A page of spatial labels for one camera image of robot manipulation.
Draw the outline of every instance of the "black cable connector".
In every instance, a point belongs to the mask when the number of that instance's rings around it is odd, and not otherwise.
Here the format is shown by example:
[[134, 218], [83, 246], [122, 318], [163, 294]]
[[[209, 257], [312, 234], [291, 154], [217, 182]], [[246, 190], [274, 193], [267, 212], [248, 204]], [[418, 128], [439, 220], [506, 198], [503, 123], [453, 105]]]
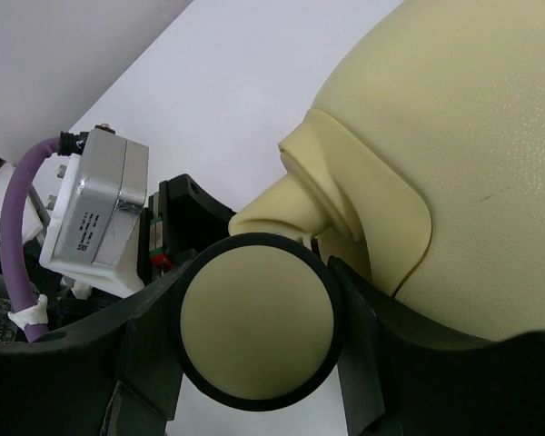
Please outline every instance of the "black cable connector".
[[83, 154], [88, 135], [88, 132], [81, 132], [80, 134], [61, 132], [61, 144], [58, 149], [58, 155], [70, 156], [71, 154]]

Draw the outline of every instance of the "bolt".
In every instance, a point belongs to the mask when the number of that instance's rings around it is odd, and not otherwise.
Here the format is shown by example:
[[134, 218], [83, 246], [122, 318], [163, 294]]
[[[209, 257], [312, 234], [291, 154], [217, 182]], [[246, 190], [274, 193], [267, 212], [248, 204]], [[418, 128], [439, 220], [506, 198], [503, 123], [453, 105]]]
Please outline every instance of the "bolt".
[[66, 174], [66, 165], [61, 165], [58, 167], [58, 170], [56, 171], [56, 176], [59, 179], [64, 179], [64, 175]]
[[55, 209], [55, 204], [56, 204], [56, 196], [55, 195], [49, 195], [48, 200], [46, 200], [45, 209], [47, 211], [53, 211]]

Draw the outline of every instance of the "purple cable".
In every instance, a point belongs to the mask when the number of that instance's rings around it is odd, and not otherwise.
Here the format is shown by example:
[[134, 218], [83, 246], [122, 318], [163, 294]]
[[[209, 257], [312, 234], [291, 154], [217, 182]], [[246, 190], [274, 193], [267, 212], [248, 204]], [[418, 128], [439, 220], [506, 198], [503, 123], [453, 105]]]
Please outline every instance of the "purple cable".
[[[6, 188], [0, 214], [0, 263], [2, 275], [14, 312], [36, 305], [36, 298], [30, 287], [26, 272], [22, 242], [22, 219], [25, 213], [26, 197], [42, 163], [59, 149], [59, 138], [38, 143], [28, 150], [16, 166]], [[48, 333], [46, 324], [28, 324], [26, 339], [36, 341]]]

